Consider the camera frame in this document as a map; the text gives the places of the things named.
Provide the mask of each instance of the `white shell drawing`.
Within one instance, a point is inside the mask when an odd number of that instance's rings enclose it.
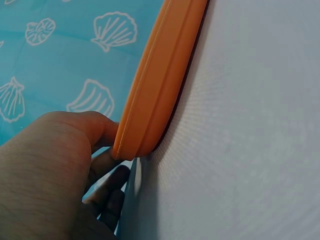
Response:
[[[47,17],[40,22],[29,22],[26,25],[25,39],[31,46],[42,44],[56,29],[56,23]]]
[[[25,86],[18,83],[14,76],[10,82],[0,86],[0,115],[6,122],[15,122],[25,115],[24,89]]]
[[[66,105],[68,112],[99,112],[110,117],[115,108],[115,101],[107,87],[96,80],[87,79],[79,96]]]
[[[131,44],[137,40],[137,24],[127,13],[116,11],[97,16],[93,27],[95,38],[91,42],[98,44],[106,53],[111,47]]]
[[[15,0],[4,0],[4,4],[6,5],[6,4],[11,4],[11,3],[13,3]]]

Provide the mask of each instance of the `skin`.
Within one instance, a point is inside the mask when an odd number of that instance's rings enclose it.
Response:
[[[130,170],[118,166],[110,150],[92,154],[112,146],[117,129],[97,112],[51,112],[1,146],[0,239],[116,239]],[[116,167],[82,202],[90,186]]]

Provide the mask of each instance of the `white surface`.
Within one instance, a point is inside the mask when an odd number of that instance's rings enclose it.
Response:
[[[170,129],[131,176],[121,240],[319,239],[319,24],[317,0],[210,4]]]

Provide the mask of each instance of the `blue fabric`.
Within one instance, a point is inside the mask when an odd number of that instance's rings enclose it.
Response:
[[[0,0],[0,144],[51,111],[119,121],[163,0]]]

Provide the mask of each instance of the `orange plastic lid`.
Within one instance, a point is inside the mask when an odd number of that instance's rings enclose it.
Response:
[[[207,0],[165,0],[137,69],[112,155],[153,151],[175,106]]]

